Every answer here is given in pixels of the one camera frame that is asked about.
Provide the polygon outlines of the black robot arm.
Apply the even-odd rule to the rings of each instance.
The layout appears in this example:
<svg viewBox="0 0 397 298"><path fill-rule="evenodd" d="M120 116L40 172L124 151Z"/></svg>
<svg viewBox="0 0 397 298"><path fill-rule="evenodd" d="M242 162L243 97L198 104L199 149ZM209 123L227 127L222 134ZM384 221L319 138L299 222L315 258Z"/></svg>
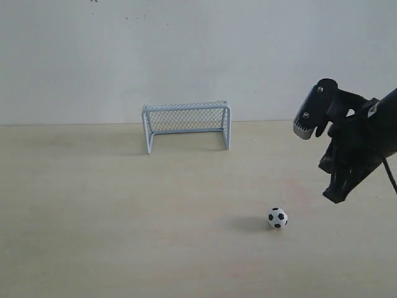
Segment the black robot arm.
<svg viewBox="0 0 397 298"><path fill-rule="evenodd" d="M340 89L331 78L323 78L298 110L293 132L303 140L328 133L331 141L318 166L331 176L323 192L331 202L344 202L380 165L396 186L387 162L396 154L396 91L383 99L366 99Z"/></svg>

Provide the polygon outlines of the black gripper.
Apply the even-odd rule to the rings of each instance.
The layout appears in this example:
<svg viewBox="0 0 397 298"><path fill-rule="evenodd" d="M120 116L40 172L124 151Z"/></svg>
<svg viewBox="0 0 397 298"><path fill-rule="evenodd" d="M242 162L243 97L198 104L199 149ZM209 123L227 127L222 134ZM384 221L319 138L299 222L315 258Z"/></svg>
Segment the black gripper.
<svg viewBox="0 0 397 298"><path fill-rule="evenodd" d="M356 113L347 117L350 110ZM331 175L323 196L338 204L380 166L382 155L396 153L396 98L366 100L323 78L301 105L293 132L303 140L320 137L330 122L331 142L318 167Z"/></svg>

